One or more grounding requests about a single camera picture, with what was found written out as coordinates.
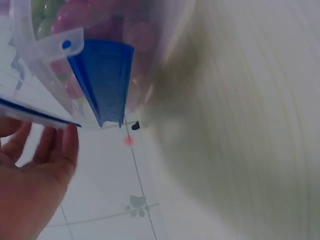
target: hand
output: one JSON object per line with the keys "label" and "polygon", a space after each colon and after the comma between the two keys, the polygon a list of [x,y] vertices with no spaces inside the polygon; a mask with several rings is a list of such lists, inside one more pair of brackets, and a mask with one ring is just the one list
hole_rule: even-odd
{"label": "hand", "polygon": [[33,159],[22,167],[22,155],[31,123],[0,117],[0,239],[34,240],[61,203],[75,173],[78,132],[45,127]]}

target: clear plastic container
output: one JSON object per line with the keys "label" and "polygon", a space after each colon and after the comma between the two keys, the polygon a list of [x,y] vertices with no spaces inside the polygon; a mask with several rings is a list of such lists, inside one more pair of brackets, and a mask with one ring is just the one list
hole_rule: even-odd
{"label": "clear plastic container", "polygon": [[[29,96],[18,104],[86,128],[121,125],[125,108],[132,112],[145,103],[152,69],[183,6],[182,0],[0,0],[0,13],[9,10],[16,52],[47,90],[42,87],[42,95],[66,114],[51,104],[28,104]],[[1,89],[0,97],[18,100]]]}

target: blue dot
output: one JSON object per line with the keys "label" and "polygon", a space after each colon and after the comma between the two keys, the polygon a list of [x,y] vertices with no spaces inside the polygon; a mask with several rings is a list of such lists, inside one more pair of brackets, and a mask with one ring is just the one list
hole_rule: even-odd
{"label": "blue dot", "polygon": [[71,41],[70,41],[70,40],[65,40],[65,41],[62,43],[62,49],[70,48],[70,46],[71,46]]}

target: white tile floor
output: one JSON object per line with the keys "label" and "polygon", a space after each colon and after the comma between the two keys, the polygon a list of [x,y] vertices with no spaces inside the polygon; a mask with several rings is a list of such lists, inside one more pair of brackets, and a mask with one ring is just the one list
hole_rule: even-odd
{"label": "white tile floor", "polygon": [[[166,240],[140,130],[128,124],[80,132],[77,172],[39,240]],[[34,125],[19,165],[32,157],[42,126]],[[133,145],[124,139],[130,135]]]}

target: green ball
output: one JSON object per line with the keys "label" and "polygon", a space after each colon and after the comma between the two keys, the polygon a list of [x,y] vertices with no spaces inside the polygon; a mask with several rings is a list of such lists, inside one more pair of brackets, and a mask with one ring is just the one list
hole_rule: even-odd
{"label": "green ball", "polygon": [[45,0],[31,0],[31,12],[33,18],[43,18],[45,16]]}
{"label": "green ball", "polygon": [[49,37],[51,35],[51,26],[55,20],[55,18],[45,18],[44,20],[42,20],[36,32],[38,40]]}
{"label": "green ball", "polygon": [[35,33],[37,33],[39,25],[41,24],[42,21],[43,21],[42,17],[33,17],[32,18],[32,25],[33,25],[33,30]]}
{"label": "green ball", "polygon": [[56,78],[61,82],[64,83],[70,78],[71,74],[70,73],[62,73],[56,76]]}
{"label": "green ball", "polygon": [[47,18],[55,18],[62,4],[60,0],[45,0],[44,16]]}

